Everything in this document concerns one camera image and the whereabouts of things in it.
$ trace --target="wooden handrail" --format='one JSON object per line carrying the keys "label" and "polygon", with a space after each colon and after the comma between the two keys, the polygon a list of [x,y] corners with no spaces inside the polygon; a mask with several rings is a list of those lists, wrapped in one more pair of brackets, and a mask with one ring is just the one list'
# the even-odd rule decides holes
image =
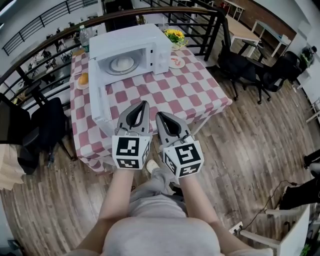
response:
{"label": "wooden handrail", "polygon": [[146,14],[159,14],[159,13],[192,13],[192,14],[201,14],[201,15],[222,15],[224,16],[223,12],[219,8],[211,7],[211,10],[204,9],[204,8],[194,8],[194,7],[147,7],[147,8],[137,8],[131,10],[123,10],[117,11],[113,13],[108,13],[103,16],[99,16],[90,20],[86,20],[79,24],[76,24],[70,28],[67,28],[60,33],[48,38],[44,42],[42,42],[38,47],[33,49],[27,55],[23,56],[19,59],[14,65],[12,65],[2,77],[0,77],[0,85],[23,63],[33,57],[35,54],[40,52],[41,50],[47,48],[48,46],[52,45],[55,41],[61,40],[67,36],[70,36],[79,31],[79,27],[84,25],[86,28],[93,27],[104,23],[108,20],[112,20],[115,18],[120,18],[124,16],[138,16],[138,15],[146,15]]}

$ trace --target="brick wall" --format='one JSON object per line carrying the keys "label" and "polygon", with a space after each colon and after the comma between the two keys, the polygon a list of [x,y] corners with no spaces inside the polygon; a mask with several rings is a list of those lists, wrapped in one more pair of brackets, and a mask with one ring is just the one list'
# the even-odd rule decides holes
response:
{"label": "brick wall", "polygon": [[[256,20],[260,20],[266,24],[268,24],[271,28],[273,28],[279,35],[285,34],[290,40],[293,40],[296,36],[296,32],[289,27],[284,21],[282,21],[279,17],[271,13],[269,10],[265,9],[261,5],[257,4],[253,0],[232,0],[237,5],[245,8],[242,12],[239,22],[248,26],[250,29],[254,26]],[[215,1],[215,5],[220,6],[222,0]],[[235,7],[230,8],[229,14],[233,16]],[[254,30],[255,33],[262,32],[262,28],[257,25]],[[262,39],[265,40],[273,49],[275,49],[278,45],[278,41],[270,35],[267,31],[264,32]],[[278,50],[278,53],[281,53],[284,49],[284,45]]]}

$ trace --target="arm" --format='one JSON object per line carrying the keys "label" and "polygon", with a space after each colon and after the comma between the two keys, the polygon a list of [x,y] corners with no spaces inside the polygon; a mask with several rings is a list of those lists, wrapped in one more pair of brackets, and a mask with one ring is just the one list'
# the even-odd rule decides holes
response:
{"label": "arm", "polygon": [[214,230],[221,252],[228,255],[238,250],[252,249],[231,234],[221,223],[195,175],[179,179],[188,216],[208,223]]}
{"label": "arm", "polygon": [[114,223],[127,217],[134,171],[118,169],[103,200],[98,221],[76,248],[102,253],[105,238]]}

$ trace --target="bread roll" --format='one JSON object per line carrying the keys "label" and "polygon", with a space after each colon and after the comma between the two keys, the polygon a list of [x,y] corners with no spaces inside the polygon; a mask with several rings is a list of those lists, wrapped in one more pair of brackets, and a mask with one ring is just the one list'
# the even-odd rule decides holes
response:
{"label": "bread roll", "polygon": [[89,82],[89,74],[88,73],[82,73],[82,75],[78,79],[79,86],[85,86]]}

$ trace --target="ceiling light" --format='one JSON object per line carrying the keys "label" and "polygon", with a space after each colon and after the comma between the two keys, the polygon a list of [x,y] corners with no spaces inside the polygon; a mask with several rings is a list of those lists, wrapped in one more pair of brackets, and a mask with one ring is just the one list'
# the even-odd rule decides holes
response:
{"label": "ceiling light", "polygon": [[13,6],[16,1],[17,1],[17,0],[11,1],[11,2],[8,3],[2,10],[0,10],[0,16],[1,16],[2,14],[4,14],[6,11],[8,11],[8,9],[9,9],[11,6]]}

